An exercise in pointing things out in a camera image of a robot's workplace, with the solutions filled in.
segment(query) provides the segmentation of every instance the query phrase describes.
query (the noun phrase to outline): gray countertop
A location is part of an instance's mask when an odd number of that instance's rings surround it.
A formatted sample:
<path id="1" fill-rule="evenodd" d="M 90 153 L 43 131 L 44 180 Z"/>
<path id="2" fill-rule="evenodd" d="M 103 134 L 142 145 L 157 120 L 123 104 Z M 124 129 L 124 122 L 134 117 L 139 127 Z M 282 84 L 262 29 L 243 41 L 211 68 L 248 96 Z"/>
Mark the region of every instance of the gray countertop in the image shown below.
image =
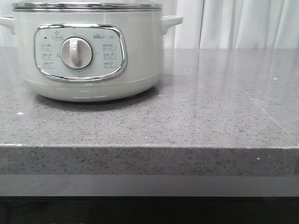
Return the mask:
<path id="1" fill-rule="evenodd" d="M 299 175 L 299 51 L 165 50 L 149 91 L 102 103 L 35 94 L 0 48 L 2 175 Z"/>

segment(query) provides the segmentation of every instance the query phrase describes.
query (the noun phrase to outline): control panel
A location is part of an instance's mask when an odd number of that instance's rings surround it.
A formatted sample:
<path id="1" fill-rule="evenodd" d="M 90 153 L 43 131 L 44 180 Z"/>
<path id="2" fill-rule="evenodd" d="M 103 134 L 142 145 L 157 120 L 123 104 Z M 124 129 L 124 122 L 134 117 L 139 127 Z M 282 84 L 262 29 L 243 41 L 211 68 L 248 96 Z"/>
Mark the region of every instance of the control panel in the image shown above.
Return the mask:
<path id="1" fill-rule="evenodd" d="M 124 36 L 112 25 L 43 25 L 34 40 L 38 69 L 56 81 L 102 81 L 119 76 L 127 66 Z"/>

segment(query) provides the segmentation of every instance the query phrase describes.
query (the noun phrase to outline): pot lid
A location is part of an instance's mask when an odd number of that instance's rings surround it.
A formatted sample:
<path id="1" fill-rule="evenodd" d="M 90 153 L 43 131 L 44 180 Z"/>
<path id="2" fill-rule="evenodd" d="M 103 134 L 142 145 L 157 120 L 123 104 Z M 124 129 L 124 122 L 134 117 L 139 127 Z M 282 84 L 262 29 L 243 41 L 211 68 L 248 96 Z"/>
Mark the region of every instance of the pot lid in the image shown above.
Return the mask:
<path id="1" fill-rule="evenodd" d="M 161 4 L 153 3 L 116 3 L 116 2 L 34 2 L 24 1 L 14 3 L 15 9 L 162 9 Z"/>

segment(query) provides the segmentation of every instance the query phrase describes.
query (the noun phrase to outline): chrome trim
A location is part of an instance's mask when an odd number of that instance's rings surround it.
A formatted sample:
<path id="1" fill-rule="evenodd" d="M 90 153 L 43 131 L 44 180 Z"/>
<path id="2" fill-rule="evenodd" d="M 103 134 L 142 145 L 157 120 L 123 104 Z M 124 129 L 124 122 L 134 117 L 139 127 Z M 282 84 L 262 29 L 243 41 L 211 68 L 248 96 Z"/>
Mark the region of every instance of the chrome trim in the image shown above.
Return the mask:
<path id="1" fill-rule="evenodd" d="M 61 8 L 61 9 L 145 9 L 162 8 L 161 4 L 147 3 L 100 3 L 100 2 L 20 2 L 13 8 Z"/>
<path id="2" fill-rule="evenodd" d="M 143 9 L 59 9 L 59 8 L 14 8 L 13 12 L 22 13 L 133 13 L 133 12 L 161 12 L 161 8 Z"/>
<path id="3" fill-rule="evenodd" d="M 114 32 L 117 33 L 120 42 L 121 42 L 121 52 L 122 52 L 122 63 L 120 67 L 112 73 L 109 73 L 107 75 L 103 76 L 97 76 L 97 77 L 60 77 L 60 76 L 54 76 L 51 75 L 47 72 L 45 72 L 42 68 L 39 67 L 36 61 L 36 34 L 43 29 L 53 29 L 53 28 L 97 28 L 97 29 L 109 29 L 113 30 Z M 66 23 L 66 24 L 45 24 L 41 25 L 40 27 L 37 28 L 37 30 L 34 33 L 33 37 L 33 45 L 34 45 L 34 62 L 36 64 L 36 67 L 38 70 L 45 75 L 47 78 L 58 81 L 58 82 L 64 82 L 64 83 L 81 83 L 81 82 L 98 82 L 98 81 L 104 81 L 108 80 L 111 78 L 115 78 L 119 75 L 121 75 L 124 70 L 127 67 L 128 64 L 128 54 L 127 54 L 127 46 L 125 42 L 125 38 L 123 33 L 121 32 L 120 29 L 118 29 L 116 26 L 113 25 L 101 25 L 101 24 L 91 24 L 91 23 Z"/>

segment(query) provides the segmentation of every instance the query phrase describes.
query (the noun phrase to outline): pot handle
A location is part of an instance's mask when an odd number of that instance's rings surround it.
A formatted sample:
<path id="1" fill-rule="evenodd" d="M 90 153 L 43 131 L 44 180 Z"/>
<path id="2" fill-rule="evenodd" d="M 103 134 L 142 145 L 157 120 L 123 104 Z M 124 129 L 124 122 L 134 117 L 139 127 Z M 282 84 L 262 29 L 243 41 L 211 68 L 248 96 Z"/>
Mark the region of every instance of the pot handle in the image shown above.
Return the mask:
<path id="1" fill-rule="evenodd" d="M 183 23 L 183 17 L 180 15 L 168 15 L 162 17 L 162 35 L 167 34 L 170 27 Z"/>
<path id="2" fill-rule="evenodd" d="M 14 17 L 12 15 L 0 16 L 0 25 L 3 25 L 10 29 L 10 32 L 15 35 L 14 32 Z"/>

